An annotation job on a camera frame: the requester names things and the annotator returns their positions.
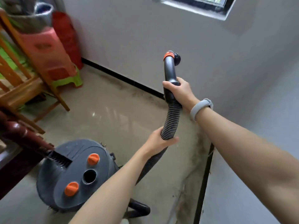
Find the hose handle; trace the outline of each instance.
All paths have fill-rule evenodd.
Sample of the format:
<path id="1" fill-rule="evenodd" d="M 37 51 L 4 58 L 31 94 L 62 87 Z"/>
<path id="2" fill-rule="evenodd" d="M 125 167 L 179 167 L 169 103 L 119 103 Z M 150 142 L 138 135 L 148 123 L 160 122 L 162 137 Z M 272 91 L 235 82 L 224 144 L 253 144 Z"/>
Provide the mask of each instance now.
<path id="1" fill-rule="evenodd" d="M 176 71 L 175 66 L 179 65 L 181 62 L 181 57 L 173 51 L 168 51 L 164 55 L 164 73 L 165 73 L 165 81 L 169 81 L 172 84 L 179 86 L 180 82 L 176 79 Z M 165 101 L 169 104 L 176 101 L 172 92 L 166 88 L 164 90 L 164 98 Z"/>

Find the left hand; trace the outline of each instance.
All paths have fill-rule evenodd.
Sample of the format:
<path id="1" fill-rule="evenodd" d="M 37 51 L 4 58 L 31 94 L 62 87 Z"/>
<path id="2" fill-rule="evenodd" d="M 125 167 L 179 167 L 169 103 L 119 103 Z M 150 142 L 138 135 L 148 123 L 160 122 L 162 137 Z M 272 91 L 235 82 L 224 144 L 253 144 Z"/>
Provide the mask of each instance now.
<path id="1" fill-rule="evenodd" d="M 161 138 L 162 129 L 163 127 L 160 127 L 159 129 L 152 132 L 146 143 L 140 148 L 147 154 L 148 158 L 151 158 L 153 155 L 158 154 L 168 146 L 177 144 L 179 141 L 178 137 L 174 137 L 170 140 L 163 140 Z"/>

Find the hose port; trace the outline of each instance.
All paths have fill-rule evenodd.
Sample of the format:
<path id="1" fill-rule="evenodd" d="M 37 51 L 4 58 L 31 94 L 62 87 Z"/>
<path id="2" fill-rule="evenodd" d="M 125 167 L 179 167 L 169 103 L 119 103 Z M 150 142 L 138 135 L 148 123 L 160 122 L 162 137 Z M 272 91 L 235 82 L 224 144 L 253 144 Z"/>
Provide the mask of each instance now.
<path id="1" fill-rule="evenodd" d="M 97 177 L 96 171 L 93 169 L 89 169 L 84 172 L 82 181 L 84 184 L 91 184 L 95 181 L 96 177 Z"/>

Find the white wall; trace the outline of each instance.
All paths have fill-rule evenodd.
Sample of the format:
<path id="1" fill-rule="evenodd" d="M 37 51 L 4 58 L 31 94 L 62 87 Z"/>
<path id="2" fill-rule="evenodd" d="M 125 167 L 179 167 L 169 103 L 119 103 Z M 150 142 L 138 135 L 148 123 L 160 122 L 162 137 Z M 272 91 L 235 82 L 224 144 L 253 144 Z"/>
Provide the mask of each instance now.
<path id="1" fill-rule="evenodd" d="M 299 0 L 237 0 L 220 21 L 150 0 L 65 0 L 83 57 L 162 92 L 163 55 L 225 113 L 297 52 Z"/>
<path id="2" fill-rule="evenodd" d="M 229 119 L 299 159 L 299 55 L 287 65 L 249 91 Z M 218 152 L 213 156 L 202 212 L 200 224 L 278 223 Z"/>

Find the wet vacuum cleaner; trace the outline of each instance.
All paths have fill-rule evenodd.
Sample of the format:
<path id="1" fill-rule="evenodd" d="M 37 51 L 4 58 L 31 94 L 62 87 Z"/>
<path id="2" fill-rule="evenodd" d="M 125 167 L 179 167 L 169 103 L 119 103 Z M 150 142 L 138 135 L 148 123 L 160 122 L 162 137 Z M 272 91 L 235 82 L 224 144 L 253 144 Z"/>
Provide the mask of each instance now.
<path id="1" fill-rule="evenodd" d="M 175 66 L 180 60 L 180 56 L 172 51 L 164 56 L 165 80 L 174 85 L 180 85 L 175 73 Z M 181 105 L 167 89 L 164 89 L 164 97 L 169 109 L 161 137 L 168 140 L 173 138 L 176 132 Z M 166 150 L 167 148 L 147 161 L 137 183 L 152 169 Z M 58 212 L 78 211 L 89 197 L 121 168 L 115 163 L 114 153 L 109 153 L 102 143 L 88 139 L 70 141 L 55 150 L 40 148 L 39 153 L 46 159 L 38 174 L 37 192 L 45 204 Z M 128 207 L 133 210 L 127 211 L 124 218 L 136 218 L 150 213 L 147 205 L 133 199 L 130 200 Z"/>

